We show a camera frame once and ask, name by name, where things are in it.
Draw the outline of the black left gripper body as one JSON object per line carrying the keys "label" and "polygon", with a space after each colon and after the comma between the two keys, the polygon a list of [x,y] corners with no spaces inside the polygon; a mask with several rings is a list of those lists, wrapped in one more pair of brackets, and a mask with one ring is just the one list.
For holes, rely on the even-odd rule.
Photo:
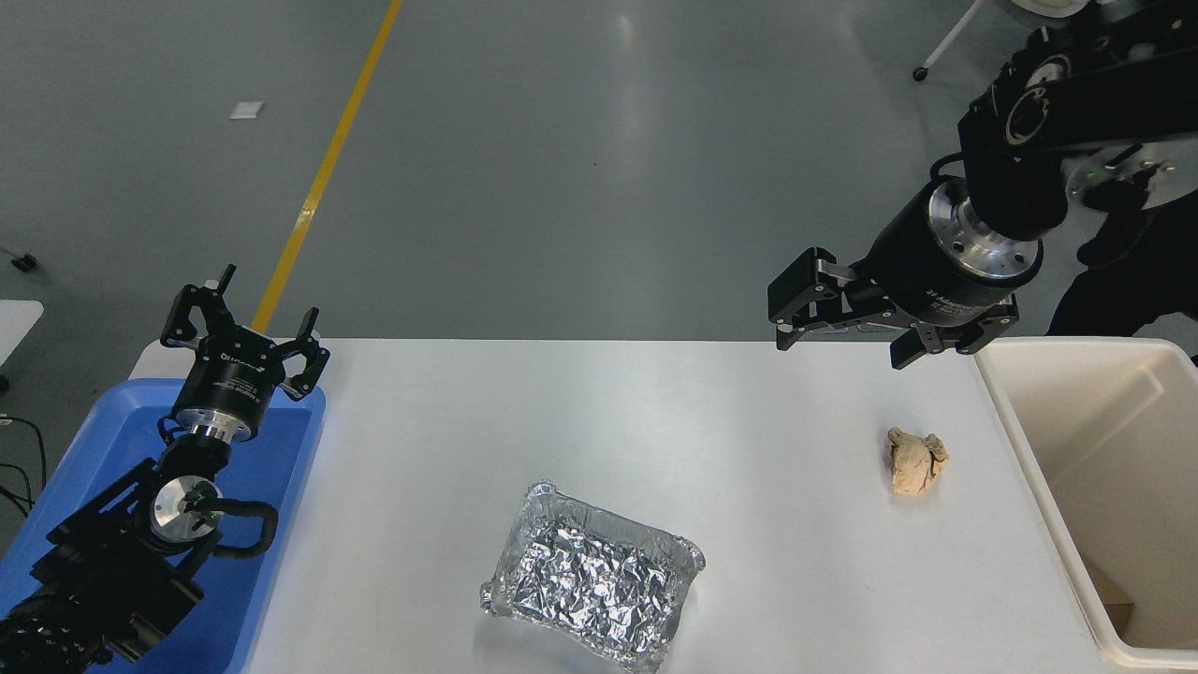
{"label": "black left gripper body", "polygon": [[196,358],[183,381],[173,418],[180,426],[196,425],[218,413],[236,419],[237,435],[256,435],[282,384],[277,344],[246,328],[214,330],[198,342]]}

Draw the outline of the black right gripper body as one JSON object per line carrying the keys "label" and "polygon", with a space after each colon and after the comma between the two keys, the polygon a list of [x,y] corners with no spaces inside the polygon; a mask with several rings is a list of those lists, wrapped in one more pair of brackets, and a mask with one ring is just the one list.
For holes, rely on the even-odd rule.
{"label": "black right gripper body", "polygon": [[955,328],[1022,287],[1023,243],[986,225],[964,183],[928,183],[855,267],[900,311]]}

